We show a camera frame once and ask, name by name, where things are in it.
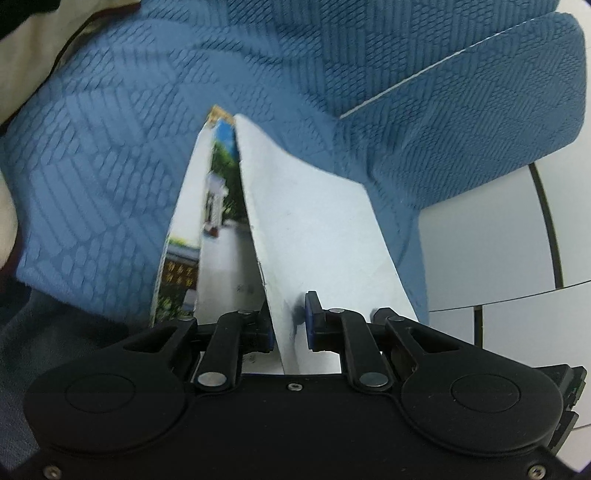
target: gray fabric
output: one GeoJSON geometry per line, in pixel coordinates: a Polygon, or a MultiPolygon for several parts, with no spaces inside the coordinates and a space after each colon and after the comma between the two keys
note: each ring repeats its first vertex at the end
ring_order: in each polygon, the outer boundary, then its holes
{"type": "Polygon", "coordinates": [[[32,290],[26,299],[22,287],[13,289],[20,293],[0,306],[0,463],[8,469],[14,469],[37,448],[22,411],[24,393],[33,380],[128,334],[125,325],[85,313],[39,291],[32,290]]]}

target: white wall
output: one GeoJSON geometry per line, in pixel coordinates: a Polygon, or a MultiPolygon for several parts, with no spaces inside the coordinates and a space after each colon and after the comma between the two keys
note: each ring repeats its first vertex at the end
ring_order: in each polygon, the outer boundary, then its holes
{"type": "Polygon", "coordinates": [[[464,342],[474,344],[474,309],[429,313],[429,326],[464,342]]]}
{"type": "MultiPolygon", "coordinates": [[[[591,283],[483,307],[484,348],[531,367],[569,364],[591,371],[591,283]]],[[[591,388],[577,406],[591,424],[591,388]]]]}
{"type": "Polygon", "coordinates": [[[554,289],[544,218],[527,167],[421,212],[429,310],[554,289]]]}
{"type": "MultiPolygon", "coordinates": [[[[572,13],[591,35],[591,7],[583,0],[562,0],[559,11],[572,13]]],[[[587,58],[591,42],[587,41],[587,58]]],[[[587,98],[591,69],[587,62],[587,98]]],[[[565,286],[591,280],[591,120],[577,140],[536,162],[554,222],[565,286]]]]}
{"type": "Polygon", "coordinates": [[[557,457],[573,470],[585,468],[591,462],[591,427],[571,432],[557,457]]]}

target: fabric pattern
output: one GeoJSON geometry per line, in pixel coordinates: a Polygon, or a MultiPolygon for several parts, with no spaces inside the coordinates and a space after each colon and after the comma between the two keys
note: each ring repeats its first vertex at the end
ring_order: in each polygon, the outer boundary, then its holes
{"type": "Polygon", "coordinates": [[[144,0],[52,77],[0,140],[25,233],[18,278],[146,325],[190,153],[217,103],[366,186],[426,321],[419,210],[580,129],[583,35],[552,12],[556,3],[144,0]]]}

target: black line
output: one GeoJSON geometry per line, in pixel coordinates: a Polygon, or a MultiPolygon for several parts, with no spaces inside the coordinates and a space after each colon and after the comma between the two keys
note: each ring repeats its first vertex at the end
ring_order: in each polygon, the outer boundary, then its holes
{"type": "MultiPolygon", "coordinates": [[[[573,283],[572,285],[569,285],[568,287],[563,288],[562,290],[565,290],[567,288],[573,288],[573,287],[578,287],[580,285],[585,285],[586,283],[591,283],[591,280],[585,280],[585,281],[581,281],[579,283],[573,283]]],[[[546,291],[541,291],[539,293],[532,293],[531,295],[523,295],[522,297],[517,297],[515,299],[506,299],[506,300],[497,300],[497,301],[490,301],[489,303],[483,303],[482,306],[485,305],[496,305],[497,303],[505,303],[508,301],[513,301],[513,300],[522,300],[522,299],[530,299],[531,297],[537,297],[539,295],[545,295],[547,293],[552,293],[553,291],[556,290],[546,290],[546,291]]],[[[474,305],[464,305],[463,307],[454,307],[452,309],[441,309],[441,310],[429,310],[429,313],[435,313],[435,312],[449,312],[451,310],[462,310],[462,309],[472,309],[474,308],[474,305]]]]}
{"type": "Polygon", "coordinates": [[[580,427],[575,427],[575,428],[573,428],[573,432],[575,430],[582,430],[582,429],[586,429],[586,428],[589,428],[589,427],[591,427],[591,423],[588,423],[587,425],[581,425],[580,427]]]}
{"type": "Polygon", "coordinates": [[[484,346],[484,322],[482,320],[482,305],[474,306],[474,345],[484,346]]]}
{"type": "Polygon", "coordinates": [[[564,278],[562,275],[562,265],[560,263],[560,251],[558,250],[558,241],[556,240],[556,230],[554,229],[554,222],[552,221],[552,214],[550,213],[550,206],[546,198],[546,192],[542,185],[542,179],[538,167],[535,163],[529,164],[531,178],[534,181],[535,191],[538,194],[540,207],[542,208],[542,216],[546,225],[546,233],[548,234],[548,243],[550,245],[550,256],[552,257],[552,269],[554,270],[554,287],[559,290],[564,288],[564,278]]]}

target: screw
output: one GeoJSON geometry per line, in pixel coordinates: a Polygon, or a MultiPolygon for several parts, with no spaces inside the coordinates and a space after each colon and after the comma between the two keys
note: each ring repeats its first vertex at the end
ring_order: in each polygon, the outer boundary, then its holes
{"type": "Polygon", "coordinates": [[[228,378],[220,372],[205,372],[197,377],[197,382],[204,387],[221,387],[228,378]]]}
{"type": "Polygon", "coordinates": [[[43,469],[43,476],[49,480],[60,480],[61,470],[55,465],[47,465],[43,469]]]}
{"type": "Polygon", "coordinates": [[[527,475],[531,480],[542,480],[546,476],[546,467],[544,465],[534,465],[528,470],[527,475]]]}

